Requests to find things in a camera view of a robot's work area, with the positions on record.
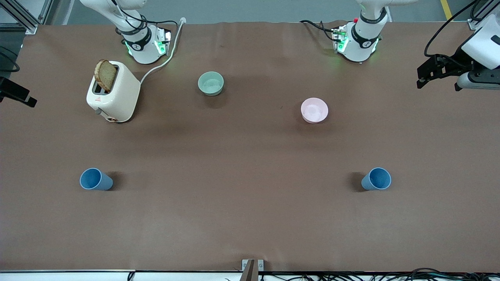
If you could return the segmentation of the aluminium frame profile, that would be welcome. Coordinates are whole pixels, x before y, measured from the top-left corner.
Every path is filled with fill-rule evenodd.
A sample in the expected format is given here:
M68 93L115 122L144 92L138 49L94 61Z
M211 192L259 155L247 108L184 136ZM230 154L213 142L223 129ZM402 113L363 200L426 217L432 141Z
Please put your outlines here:
M0 0L0 30L24 30L36 34L40 25L48 23L55 0Z
M495 16L500 24L500 0L474 0L470 9L470 19L467 20L469 29L475 31L490 15Z

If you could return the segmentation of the brown table cover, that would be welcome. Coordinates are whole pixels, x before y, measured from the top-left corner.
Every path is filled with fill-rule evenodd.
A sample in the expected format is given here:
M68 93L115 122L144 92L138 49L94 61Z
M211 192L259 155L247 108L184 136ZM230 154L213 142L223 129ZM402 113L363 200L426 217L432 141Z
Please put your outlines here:
M10 77L36 106L0 103L0 270L500 272L500 91L416 87L438 26L390 23L356 64L303 24L186 25L127 123L86 103L94 67L152 66L110 25L40 27ZM361 186L375 167L388 189Z

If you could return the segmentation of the brown bread slice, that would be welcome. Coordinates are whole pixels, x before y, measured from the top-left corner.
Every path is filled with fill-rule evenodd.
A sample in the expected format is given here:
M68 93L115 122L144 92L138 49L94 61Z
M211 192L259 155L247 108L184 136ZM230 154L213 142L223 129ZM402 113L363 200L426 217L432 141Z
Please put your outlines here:
M104 91L110 92L118 70L107 59L100 59L95 66L95 81Z

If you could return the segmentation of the blue plastic cup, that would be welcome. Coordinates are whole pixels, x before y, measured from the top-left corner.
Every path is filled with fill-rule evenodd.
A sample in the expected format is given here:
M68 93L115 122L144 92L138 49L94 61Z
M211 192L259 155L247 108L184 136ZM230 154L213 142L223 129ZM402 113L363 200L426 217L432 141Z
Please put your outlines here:
M367 173L361 180L361 186L364 190L386 190L392 183L392 177L389 172L382 167L375 167Z
M110 190L113 184L113 179L97 168L86 169L80 176L84 190Z

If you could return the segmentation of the green bowl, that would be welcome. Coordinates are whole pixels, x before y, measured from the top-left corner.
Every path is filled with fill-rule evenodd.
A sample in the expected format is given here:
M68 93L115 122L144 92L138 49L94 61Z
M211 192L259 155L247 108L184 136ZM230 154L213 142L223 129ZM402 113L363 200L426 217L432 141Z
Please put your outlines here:
M203 73L198 79L198 88L206 96L217 96L223 90L224 78L215 71Z

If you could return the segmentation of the cream white toaster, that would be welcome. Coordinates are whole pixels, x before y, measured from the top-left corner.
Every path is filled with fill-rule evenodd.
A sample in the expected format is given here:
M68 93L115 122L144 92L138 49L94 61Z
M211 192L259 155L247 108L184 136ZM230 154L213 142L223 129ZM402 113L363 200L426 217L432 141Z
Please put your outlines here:
M107 92L101 89L93 74L86 94L86 102L96 114L105 120L125 123L133 116L139 99L141 83L125 64L115 61L109 62L118 70L111 91Z

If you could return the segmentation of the pink bowl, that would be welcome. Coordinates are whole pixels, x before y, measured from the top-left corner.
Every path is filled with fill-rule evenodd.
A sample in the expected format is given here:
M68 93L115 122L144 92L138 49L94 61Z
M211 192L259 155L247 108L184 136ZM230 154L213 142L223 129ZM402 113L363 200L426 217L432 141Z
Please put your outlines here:
M300 107L301 115L307 123L321 123L329 114L329 107L320 98L307 98Z

